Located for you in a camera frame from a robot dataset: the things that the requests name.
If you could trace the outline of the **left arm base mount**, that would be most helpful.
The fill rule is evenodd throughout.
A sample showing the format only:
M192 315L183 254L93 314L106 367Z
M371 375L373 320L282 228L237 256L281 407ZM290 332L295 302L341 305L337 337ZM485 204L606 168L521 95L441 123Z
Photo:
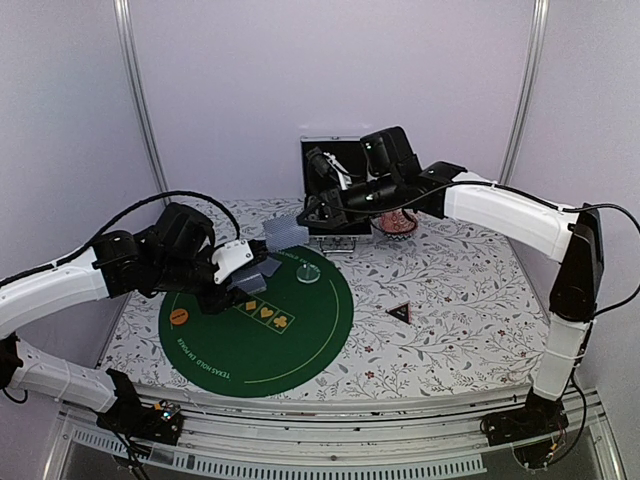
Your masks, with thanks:
M114 369L106 373L115 386L115 402L106 412L97 413L96 425L127 439L176 446L184 423L181 406L165 399L144 406L126 374Z

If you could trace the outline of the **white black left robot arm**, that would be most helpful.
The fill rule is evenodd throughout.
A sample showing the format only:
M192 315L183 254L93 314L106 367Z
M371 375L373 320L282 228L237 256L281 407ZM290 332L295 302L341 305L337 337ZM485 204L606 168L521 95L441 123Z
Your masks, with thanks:
M18 329L66 308L137 291L194 295L209 313L223 312L246 294L234 273L260 262L264 244L244 239L219 247L203 240L176 244L116 231L86 250L1 286L1 386L29 390L84 406L111 419L128 434L148 426L148 412L121 373L88 369L44 353L21 340Z

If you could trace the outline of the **orange big blind button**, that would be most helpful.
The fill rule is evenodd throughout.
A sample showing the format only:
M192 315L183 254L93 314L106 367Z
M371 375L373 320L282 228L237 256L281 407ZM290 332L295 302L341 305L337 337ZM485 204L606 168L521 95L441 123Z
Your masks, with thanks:
M184 308L178 308L170 313L169 321L173 326L184 325L189 320L189 312Z

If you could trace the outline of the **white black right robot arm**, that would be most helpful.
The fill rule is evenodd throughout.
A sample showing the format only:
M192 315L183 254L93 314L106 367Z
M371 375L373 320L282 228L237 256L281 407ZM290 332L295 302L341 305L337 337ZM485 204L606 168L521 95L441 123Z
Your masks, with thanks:
M550 332L532 393L539 397L517 415L517 427L537 436L552 424L571 373L580 362L596 316L603 274L598 214L534 199L465 168L436 162L402 168L350 187L310 197L298 215L302 226L334 230L411 209L436 218L472 223L523 243L559 263L549 295Z

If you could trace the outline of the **blue playing card deck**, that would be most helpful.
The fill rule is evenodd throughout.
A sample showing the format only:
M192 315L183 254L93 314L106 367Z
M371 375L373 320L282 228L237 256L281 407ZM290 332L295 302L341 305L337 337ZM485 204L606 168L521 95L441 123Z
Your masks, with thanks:
M267 289L266 280L259 270L236 271L231 275L231 283L228 290L237 288L242 292L253 295L264 292Z

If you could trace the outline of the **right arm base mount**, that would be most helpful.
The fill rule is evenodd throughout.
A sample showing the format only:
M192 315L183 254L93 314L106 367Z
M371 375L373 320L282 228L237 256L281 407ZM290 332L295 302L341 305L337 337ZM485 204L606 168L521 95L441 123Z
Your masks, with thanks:
M546 468L554 459L569 425L561 400L548 400L532 390L523 406L485 415L480 430L490 446L527 441L513 449L526 469Z

